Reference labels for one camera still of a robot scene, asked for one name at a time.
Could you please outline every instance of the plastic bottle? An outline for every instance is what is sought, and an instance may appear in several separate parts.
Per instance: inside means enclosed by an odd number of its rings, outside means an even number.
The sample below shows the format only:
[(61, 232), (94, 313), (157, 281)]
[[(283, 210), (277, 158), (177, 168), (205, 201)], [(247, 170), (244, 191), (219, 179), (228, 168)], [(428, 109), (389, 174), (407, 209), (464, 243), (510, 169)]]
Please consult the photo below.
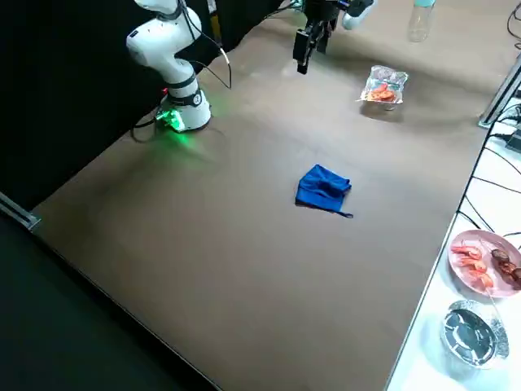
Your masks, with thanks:
[(414, 0), (413, 14), (410, 16), (407, 32), (411, 42), (423, 42), (427, 39), (435, 3), (436, 0)]

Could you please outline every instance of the metal bowl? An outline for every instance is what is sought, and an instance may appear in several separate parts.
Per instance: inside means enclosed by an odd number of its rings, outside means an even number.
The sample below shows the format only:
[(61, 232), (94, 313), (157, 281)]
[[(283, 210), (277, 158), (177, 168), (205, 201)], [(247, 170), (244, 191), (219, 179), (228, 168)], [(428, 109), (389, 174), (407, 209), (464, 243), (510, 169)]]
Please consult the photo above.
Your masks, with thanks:
[(510, 353), (505, 328), (495, 310), (473, 300), (456, 301), (449, 307), (441, 337), (455, 357), (477, 369), (495, 367)]

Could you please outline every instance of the plastic food bag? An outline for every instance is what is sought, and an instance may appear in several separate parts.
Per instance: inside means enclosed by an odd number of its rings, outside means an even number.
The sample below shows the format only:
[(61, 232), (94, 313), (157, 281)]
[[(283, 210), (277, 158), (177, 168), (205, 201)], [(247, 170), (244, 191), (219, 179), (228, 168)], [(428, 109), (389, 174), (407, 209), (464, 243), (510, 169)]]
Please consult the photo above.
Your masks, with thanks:
[(394, 69), (375, 65), (367, 78), (360, 100), (376, 103), (402, 103), (402, 91), (409, 75)]

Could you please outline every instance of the blue cloth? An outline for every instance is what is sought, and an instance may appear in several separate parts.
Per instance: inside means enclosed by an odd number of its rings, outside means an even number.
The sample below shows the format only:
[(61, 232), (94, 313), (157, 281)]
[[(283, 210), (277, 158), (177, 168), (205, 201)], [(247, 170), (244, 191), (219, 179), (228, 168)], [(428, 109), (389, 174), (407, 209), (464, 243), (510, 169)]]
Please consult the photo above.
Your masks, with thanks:
[(315, 165), (300, 180), (295, 204), (324, 209), (344, 217), (352, 217), (350, 213), (340, 212), (345, 193), (350, 188), (349, 179), (342, 178), (321, 165)]

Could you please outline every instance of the brown table surface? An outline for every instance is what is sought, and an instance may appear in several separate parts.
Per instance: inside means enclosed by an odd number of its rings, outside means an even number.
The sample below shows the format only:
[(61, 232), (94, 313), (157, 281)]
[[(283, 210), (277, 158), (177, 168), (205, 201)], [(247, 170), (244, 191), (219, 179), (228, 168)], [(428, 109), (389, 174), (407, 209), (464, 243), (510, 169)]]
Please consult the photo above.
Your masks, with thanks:
[[(439, 0), (422, 45), (410, 3), (339, 29), (305, 77), (301, 18), (265, 21), (232, 91), (201, 74), (207, 129), (124, 136), (39, 206), (40, 235), (225, 390), (382, 389), (517, 54), (514, 1)], [(356, 102), (374, 64), (410, 72), (395, 112)], [(352, 180), (354, 219), (294, 205), (315, 164)]]

